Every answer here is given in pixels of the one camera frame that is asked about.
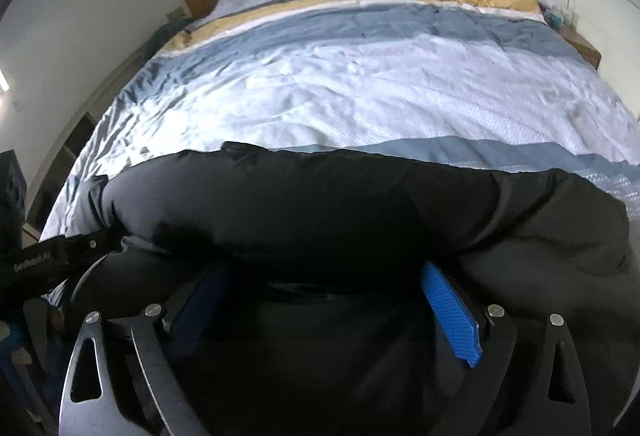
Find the black puffer jacket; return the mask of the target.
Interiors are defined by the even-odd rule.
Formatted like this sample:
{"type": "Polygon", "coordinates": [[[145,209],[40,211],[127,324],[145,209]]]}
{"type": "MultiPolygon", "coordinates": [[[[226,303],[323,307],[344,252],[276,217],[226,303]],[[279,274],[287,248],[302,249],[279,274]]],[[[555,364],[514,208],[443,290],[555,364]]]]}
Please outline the black puffer jacket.
{"type": "Polygon", "coordinates": [[[227,143],[97,177],[72,234],[119,247],[70,279],[70,341],[194,293],[169,366],[212,435],[433,435],[466,368],[422,291],[434,264],[471,304],[561,315],[589,435],[639,422],[639,262],[626,205],[560,169],[504,173],[356,151],[227,143]]]}

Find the low white shelf unit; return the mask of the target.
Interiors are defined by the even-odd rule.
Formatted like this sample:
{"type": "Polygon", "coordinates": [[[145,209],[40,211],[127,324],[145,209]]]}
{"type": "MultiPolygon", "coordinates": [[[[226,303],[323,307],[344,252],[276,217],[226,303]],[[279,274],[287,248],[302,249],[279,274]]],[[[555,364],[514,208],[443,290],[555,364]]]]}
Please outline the low white shelf unit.
{"type": "Polygon", "coordinates": [[[55,199],[82,147],[120,90],[146,62],[145,52],[145,44],[134,50],[96,87],[63,127],[28,189],[23,226],[27,237],[38,239],[41,236],[55,199]]]}

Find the striped duvet cover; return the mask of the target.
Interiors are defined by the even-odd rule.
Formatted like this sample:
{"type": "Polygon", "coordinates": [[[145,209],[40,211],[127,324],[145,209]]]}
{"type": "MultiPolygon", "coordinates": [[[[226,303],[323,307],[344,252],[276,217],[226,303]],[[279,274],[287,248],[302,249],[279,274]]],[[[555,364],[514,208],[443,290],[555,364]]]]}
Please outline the striped duvet cover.
{"type": "Polygon", "coordinates": [[[536,0],[220,0],[132,77],[43,227],[81,183],[227,141],[508,172],[558,167],[639,217],[639,123],[536,0]]]}

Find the wooden nightstand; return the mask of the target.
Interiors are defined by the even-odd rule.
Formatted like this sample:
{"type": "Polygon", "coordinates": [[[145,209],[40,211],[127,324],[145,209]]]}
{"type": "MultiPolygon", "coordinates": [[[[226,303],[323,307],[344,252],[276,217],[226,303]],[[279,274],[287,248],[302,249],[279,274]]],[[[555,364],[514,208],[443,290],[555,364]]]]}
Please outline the wooden nightstand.
{"type": "Polygon", "coordinates": [[[582,56],[585,61],[598,70],[601,63],[601,53],[589,41],[573,28],[563,25],[559,30],[559,35],[582,56]]]}

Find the items on nightstand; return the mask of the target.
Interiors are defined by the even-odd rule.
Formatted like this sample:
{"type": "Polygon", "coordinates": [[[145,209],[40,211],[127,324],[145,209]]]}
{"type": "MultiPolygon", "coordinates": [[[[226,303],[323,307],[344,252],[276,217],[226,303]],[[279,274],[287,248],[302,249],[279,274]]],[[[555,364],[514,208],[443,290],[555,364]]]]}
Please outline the items on nightstand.
{"type": "Polygon", "coordinates": [[[563,27],[574,27],[575,13],[567,6],[544,6],[542,12],[546,23],[556,31],[560,31],[563,27]]]}

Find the white wardrobe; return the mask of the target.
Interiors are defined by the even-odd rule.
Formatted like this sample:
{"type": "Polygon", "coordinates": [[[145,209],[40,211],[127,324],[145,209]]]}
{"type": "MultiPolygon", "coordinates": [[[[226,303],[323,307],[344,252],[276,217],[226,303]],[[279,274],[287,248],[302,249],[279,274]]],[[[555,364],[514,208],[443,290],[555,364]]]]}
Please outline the white wardrobe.
{"type": "Polygon", "coordinates": [[[599,74],[639,113],[639,0],[570,0],[577,31],[601,54],[599,74]]]}

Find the wall switch plate left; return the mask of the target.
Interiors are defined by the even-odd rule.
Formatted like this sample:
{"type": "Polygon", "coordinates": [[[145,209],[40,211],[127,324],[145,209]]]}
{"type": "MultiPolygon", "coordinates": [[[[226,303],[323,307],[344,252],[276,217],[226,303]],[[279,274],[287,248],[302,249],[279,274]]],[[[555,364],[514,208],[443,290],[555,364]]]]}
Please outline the wall switch plate left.
{"type": "Polygon", "coordinates": [[[174,10],[167,13],[166,17],[168,22],[173,22],[174,20],[185,18],[186,11],[182,7],[177,7],[174,10]]]}

